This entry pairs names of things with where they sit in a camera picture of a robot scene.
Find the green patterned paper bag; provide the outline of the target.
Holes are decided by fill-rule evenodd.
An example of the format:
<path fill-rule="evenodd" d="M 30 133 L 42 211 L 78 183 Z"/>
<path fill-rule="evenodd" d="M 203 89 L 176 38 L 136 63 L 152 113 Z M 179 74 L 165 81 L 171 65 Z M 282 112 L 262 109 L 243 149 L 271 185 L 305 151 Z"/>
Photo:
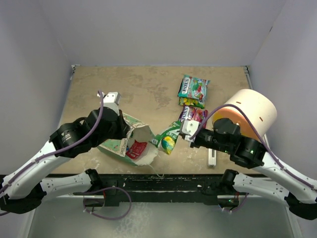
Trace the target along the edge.
<path fill-rule="evenodd" d="M 123 114 L 123 118 L 130 127 L 127 137 L 121 140 L 109 139 L 97 148 L 102 153 L 134 167 L 152 168 L 152 162 L 158 156 L 159 150 L 151 143 L 154 134 L 150 126 L 128 114 Z"/>

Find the red snack packet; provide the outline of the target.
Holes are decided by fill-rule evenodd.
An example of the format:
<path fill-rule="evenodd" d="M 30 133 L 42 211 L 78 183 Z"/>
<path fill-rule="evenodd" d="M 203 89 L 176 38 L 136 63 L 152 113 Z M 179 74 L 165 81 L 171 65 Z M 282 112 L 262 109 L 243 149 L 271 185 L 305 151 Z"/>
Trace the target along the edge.
<path fill-rule="evenodd" d="M 134 140 L 134 143 L 131 146 L 128 146 L 130 149 L 126 152 L 126 156 L 132 160 L 138 159 L 144 152 L 146 146 L 147 142 L 138 142 L 137 140 Z"/>

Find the purple Fox's candy bag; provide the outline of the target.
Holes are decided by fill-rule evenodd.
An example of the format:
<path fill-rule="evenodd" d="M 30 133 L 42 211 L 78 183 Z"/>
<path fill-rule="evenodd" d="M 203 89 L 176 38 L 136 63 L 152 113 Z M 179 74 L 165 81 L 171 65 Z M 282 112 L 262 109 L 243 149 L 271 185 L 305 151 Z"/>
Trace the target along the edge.
<path fill-rule="evenodd" d="M 184 120 L 187 120 L 187 119 L 202 122 L 206 118 L 207 115 L 208 115 L 207 110 L 202 110 L 199 108 L 185 105 L 183 106 L 182 112 L 180 113 L 178 120 L 180 122 L 183 122 Z"/>

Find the green yellow Fox's candy bag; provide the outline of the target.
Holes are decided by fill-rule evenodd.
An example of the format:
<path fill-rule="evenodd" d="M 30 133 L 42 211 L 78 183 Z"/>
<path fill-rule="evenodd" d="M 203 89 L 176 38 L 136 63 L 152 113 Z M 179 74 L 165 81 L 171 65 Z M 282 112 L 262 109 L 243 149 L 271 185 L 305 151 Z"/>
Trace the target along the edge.
<path fill-rule="evenodd" d="M 197 107 L 197 108 L 200 108 L 200 109 L 204 109 L 205 108 L 205 101 L 204 100 L 198 100 L 198 99 L 180 97 L 179 98 L 179 105 L 180 106 Z"/>

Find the teal pink snack packet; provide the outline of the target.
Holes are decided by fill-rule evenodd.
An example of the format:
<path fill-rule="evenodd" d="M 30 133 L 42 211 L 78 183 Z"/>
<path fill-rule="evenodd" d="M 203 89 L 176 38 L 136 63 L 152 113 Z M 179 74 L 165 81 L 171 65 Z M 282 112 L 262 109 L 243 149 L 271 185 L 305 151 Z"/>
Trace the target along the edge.
<path fill-rule="evenodd" d="M 184 75 L 178 91 L 178 97 L 204 100 L 209 80 Z"/>

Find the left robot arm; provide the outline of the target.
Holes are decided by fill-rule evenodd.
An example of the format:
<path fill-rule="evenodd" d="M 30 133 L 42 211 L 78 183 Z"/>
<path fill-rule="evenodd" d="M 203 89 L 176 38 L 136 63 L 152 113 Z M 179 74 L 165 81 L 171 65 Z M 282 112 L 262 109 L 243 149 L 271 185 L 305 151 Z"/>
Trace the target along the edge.
<path fill-rule="evenodd" d="M 62 124 L 34 157 L 0 180 L 1 215 L 24 214 L 68 193 L 99 193 L 104 184 L 95 169 L 63 178 L 48 175 L 108 139 L 126 138 L 128 130 L 122 111 L 110 107 L 100 107 L 87 117 Z"/>

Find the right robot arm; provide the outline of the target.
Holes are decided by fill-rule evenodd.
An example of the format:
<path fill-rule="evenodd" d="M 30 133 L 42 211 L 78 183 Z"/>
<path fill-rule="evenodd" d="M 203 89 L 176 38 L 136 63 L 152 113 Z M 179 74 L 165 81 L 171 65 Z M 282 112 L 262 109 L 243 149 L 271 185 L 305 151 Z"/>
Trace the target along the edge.
<path fill-rule="evenodd" d="M 182 123 L 180 134 L 191 147 L 205 147 L 229 154 L 230 160 L 252 169 L 268 180 L 252 178 L 226 170 L 220 182 L 226 194 L 251 193 L 280 202 L 289 211 L 306 220 L 317 217 L 317 181 L 284 163 L 261 142 L 243 136 L 240 126 L 228 118 L 218 119 L 212 130 L 199 127 L 193 120 Z"/>

